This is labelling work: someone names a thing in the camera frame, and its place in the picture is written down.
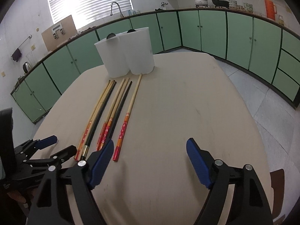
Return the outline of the bamboo chopstick red end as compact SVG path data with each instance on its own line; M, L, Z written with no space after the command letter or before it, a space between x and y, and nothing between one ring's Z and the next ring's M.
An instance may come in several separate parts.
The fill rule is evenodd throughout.
M115 81L109 80L108 83L109 84L107 85L107 88L105 89L105 91L102 93L100 99L98 100L97 106L94 108L93 115L90 118L89 123L87 124L86 130L82 136L78 151L74 158L76 161L79 161L80 158L82 158L83 156L86 156L87 149L90 146L91 139L95 132L95 127L97 126L96 122L98 121L100 115L102 114L101 111L103 108L103 104L106 101L107 96L109 95L112 87L114 86Z

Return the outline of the bamboo chopstick red orange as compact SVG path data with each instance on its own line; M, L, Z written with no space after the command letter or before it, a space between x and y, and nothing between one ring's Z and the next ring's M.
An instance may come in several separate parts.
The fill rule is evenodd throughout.
M126 129L127 129L127 125L128 125L129 119L130 119L130 115L131 115L131 112L132 112L134 101L135 101L135 98L136 98L136 95L137 95L137 92L138 92L138 88L139 88L139 85L140 85L140 82L141 82L141 78L142 78L142 74L139 75L139 78L137 80L137 84L135 86L133 95L132 95L131 100L130 100L130 104L129 104L126 116L124 117L123 125L121 127L121 131L120 131L120 134L119 134L119 137L118 137L117 145L116 145L116 148L115 148L115 151L114 151L114 154L113 154L113 161L115 161L115 162L117 162L118 159L119 159L119 155L120 155L120 152L121 152L121 147L122 147L122 144L123 144L124 136L125 136L125 133L126 133Z

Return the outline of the bamboo chopstick red floral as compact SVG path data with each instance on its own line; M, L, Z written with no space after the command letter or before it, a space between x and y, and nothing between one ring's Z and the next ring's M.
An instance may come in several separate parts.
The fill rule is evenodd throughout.
M125 81L125 78L121 81L121 83L120 83L120 85L119 85L119 87L118 87L118 90L117 90L117 92L116 92L116 94L115 94L115 96L114 96L114 98L113 98L113 101L112 101L112 103L111 103L111 106L110 106L109 111L108 111L108 114L107 114L107 118L106 118L106 120L104 121L104 124L103 124L102 129L101 129L101 132L100 132L100 136L99 136L98 141L97 141L97 144L96 144L96 151L99 151L99 150L101 149L101 140L102 140L102 138L103 138L103 136L104 136L104 133L105 133L105 130L106 130L108 121L109 121L110 116L111 116L111 114L112 114L112 110L113 110L113 108L114 108L114 105L116 104L116 101L117 101L117 98L118 98L119 93L120 93L120 91L121 91L121 88L123 87L124 81Z

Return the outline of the bamboo chopstick red tip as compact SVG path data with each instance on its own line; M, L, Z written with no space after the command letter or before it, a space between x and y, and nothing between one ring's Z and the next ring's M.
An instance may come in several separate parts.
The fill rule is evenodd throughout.
M111 114L110 119L109 119L109 121L108 121L108 124L107 124L106 130L105 130L104 136L103 136L103 138L102 138L102 140L101 140L101 149L102 149L102 147L104 146L104 142L105 142L105 140L106 140L106 137L108 136L108 130L109 130L109 128L110 128L110 125L112 125L113 118L114 118L114 116L115 116L115 114L116 114L118 105L119 105L119 103L120 103L120 101L121 101L121 98L122 98L122 96L123 96L123 93L124 93L124 91L125 91L125 88L126 88L126 86L127 86L127 84L128 84L129 79L130 79L129 77L127 77L127 78L125 79L125 81L124 81L124 83L123 83L123 87L121 88L121 91L120 91L120 93L119 93L119 96L118 96L118 98L117 98L117 101L116 101L116 103L115 103L115 105L114 105L114 108L113 108L113 110L112 110L112 114Z

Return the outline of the metal spoon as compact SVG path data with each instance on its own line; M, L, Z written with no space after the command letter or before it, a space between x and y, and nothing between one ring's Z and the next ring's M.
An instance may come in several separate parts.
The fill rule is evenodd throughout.
M113 38L113 37L115 37L115 36L116 36L116 34L110 33L110 34L106 37L106 39L110 39L110 38Z

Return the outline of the bamboo chopstick orange end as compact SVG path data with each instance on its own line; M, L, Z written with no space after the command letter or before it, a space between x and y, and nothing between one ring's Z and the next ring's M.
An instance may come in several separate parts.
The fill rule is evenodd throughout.
M82 136L81 136L81 138L80 138L80 142L79 142L79 145L78 145L78 148L77 148L77 152L76 152L76 154L75 154L75 156L74 156L74 160L75 160L75 161L77 160L77 158L78 158L79 155L80 155L81 149L82 149L82 147L83 147L83 145L84 145L84 143L85 143L85 141L86 141L86 137L87 137L87 134L88 134L88 132L89 132L89 128L91 127L91 124L92 124L93 119L95 118L95 114L96 114L96 111L97 111L97 109L98 109L98 106L100 105L100 101L101 101L101 99L103 98L105 92L107 91L109 85L111 84L110 82L111 82L111 81L108 80L108 82L107 82L105 88L103 89L103 92L101 93L101 95L100 95L100 97L99 97L99 99L98 99L96 105L94 106L94 109L93 109L93 111L92 111L92 114L91 114L91 116L90 116L90 118L89 118L89 120L88 120L88 123L87 123L87 125L86 125L86 127L85 127L85 130L84 130L84 132L83 132L83 134L82 134Z

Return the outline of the black chopstick silver band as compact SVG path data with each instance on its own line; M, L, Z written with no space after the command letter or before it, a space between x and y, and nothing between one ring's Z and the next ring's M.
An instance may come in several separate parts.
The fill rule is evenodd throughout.
M130 88L131 88L131 85L132 85L132 81L130 81L130 83L128 84L128 86L127 86L127 88L126 88L126 91L125 91L125 93L123 94L123 96L122 96L122 98L121 98L121 101L120 101L120 103L119 103L119 105L118 105L116 114L115 114L115 116L114 116L114 118L113 118L112 125L110 125L110 128L109 128L109 130L108 130L108 136L106 137L106 140L105 140L105 142L104 142L104 145L106 145L107 142L108 142L110 139L112 139L112 137L113 137L113 133L114 133L114 130L115 130L115 128L116 128L116 124L117 124L117 122L118 122L118 120L119 120L119 116L120 116L120 114L121 114L123 105L124 105L124 103L125 103L125 101L126 101L126 98L127 98L128 93L129 93L129 90L130 90Z

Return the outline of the kitchen faucet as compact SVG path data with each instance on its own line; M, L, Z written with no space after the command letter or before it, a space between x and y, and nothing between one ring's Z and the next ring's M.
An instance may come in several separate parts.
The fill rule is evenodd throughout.
M124 18L123 12L118 2L113 1L110 5L110 8L110 16L113 16L114 14L119 14L121 18Z

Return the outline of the wooden chair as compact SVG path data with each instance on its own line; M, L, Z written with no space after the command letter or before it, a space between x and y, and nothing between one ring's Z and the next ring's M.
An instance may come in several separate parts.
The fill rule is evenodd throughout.
M274 204L272 216L273 219L277 218L282 210L284 201L284 191L285 191L285 173L284 169L278 169L276 171L270 172L271 176L271 187L274 191Z

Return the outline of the electric kettle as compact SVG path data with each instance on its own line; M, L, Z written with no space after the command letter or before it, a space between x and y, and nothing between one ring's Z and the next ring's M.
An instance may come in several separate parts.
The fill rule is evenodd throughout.
M23 71L25 74L27 74L31 69L32 69L32 66L29 62L25 62L23 65L22 65L22 68L23 68Z

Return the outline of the dark towel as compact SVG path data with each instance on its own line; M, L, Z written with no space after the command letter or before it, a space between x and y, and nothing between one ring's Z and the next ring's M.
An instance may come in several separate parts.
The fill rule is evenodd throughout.
M13 59L15 62L18 62L18 61L21 59L21 57L22 57L22 53L21 53L20 49L17 48L17 49L13 52L13 54L12 54L11 57L12 57L12 59Z

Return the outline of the cardboard box with scale picture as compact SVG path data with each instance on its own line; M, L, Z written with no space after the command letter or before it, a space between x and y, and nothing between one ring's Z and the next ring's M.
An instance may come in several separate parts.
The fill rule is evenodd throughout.
M52 25L42 33L42 38L47 50L53 51L71 37L77 34L71 15Z

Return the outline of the white two-compartment utensil holder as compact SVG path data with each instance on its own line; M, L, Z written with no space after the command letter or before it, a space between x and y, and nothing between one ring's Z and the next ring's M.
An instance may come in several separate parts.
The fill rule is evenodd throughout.
M132 33L119 33L110 39L95 43L97 52L110 78L149 74L155 67L149 28L135 29Z

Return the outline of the green lower cabinets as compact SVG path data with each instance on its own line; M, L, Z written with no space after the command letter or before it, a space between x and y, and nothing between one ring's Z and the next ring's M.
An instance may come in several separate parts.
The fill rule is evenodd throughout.
M38 121L80 74L102 64L96 42L142 27L149 28L153 53L179 48L208 53L299 106L299 36L269 19L225 9L148 12L89 28L20 78L12 98L31 122Z

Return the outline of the glass jar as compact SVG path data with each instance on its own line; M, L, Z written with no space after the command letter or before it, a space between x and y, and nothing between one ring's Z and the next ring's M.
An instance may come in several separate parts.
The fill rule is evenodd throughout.
M282 15L278 15L278 24L284 26L284 19Z

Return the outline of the orange thermos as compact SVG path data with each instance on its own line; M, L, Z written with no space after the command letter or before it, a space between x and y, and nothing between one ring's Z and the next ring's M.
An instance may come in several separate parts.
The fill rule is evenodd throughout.
M276 14L277 14L276 5L273 3L272 0L264 0L264 3L265 3L265 9L266 9L266 17L268 19L275 21Z

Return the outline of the patterned mug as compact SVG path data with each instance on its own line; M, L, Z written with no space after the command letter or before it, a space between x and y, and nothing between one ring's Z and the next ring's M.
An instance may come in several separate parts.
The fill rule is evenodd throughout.
M253 14L254 12L253 5L250 3L244 3L244 10L248 13Z

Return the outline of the black wok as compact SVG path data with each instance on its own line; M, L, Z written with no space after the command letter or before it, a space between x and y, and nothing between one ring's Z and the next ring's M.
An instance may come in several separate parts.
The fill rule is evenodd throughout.
M229 1L227 0L212 0L216 8L227 8L229 9Z

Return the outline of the white cooking pot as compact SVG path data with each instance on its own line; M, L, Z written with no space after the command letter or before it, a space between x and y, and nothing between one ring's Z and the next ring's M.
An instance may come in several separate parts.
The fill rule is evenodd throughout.
M209 6L208 0L194 0L194 3L196 8Z

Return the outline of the towel rail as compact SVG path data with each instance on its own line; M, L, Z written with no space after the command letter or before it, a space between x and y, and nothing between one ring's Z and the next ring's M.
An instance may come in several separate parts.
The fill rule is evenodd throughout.
M29 39L31 39L32 38L32 34L30 34L18 47L17 47L17 49L19 49L27 40L29 40Z

